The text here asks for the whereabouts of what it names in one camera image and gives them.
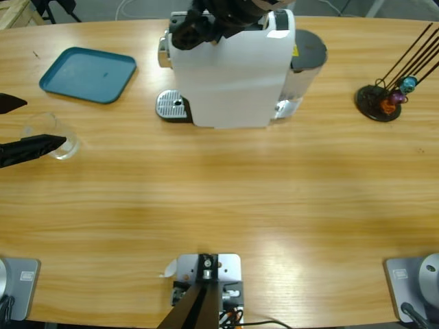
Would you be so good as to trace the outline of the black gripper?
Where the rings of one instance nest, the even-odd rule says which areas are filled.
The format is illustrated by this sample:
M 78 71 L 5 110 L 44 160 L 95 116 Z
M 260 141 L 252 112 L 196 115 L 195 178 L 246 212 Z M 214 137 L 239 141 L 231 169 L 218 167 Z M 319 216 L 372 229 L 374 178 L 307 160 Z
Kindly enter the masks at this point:
M 253 1 L 193 0 L 187 14 L 200 16 L 205 11 L 218 16 L 224 26 L 223 36 L 230 38 L 242 32 L 263 15 L 264 10 Z M 179 50 L 191 50 L 204 42 L 219 42 L 220 35 L 209 19 L 171 19 L 171 43 Z

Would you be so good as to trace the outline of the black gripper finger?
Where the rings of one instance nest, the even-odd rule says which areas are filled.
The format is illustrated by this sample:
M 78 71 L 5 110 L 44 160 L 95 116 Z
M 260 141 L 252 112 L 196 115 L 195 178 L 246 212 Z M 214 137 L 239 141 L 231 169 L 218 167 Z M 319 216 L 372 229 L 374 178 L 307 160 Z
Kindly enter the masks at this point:
M 56 150 L 66 141 L 65 136 L 40 134 L 1 144 L 1 168 L 38 159 Z
M 24 99 L 5 93 L 0 94 L 0 114 L 7 114 L 26 105 L 27 102 Z

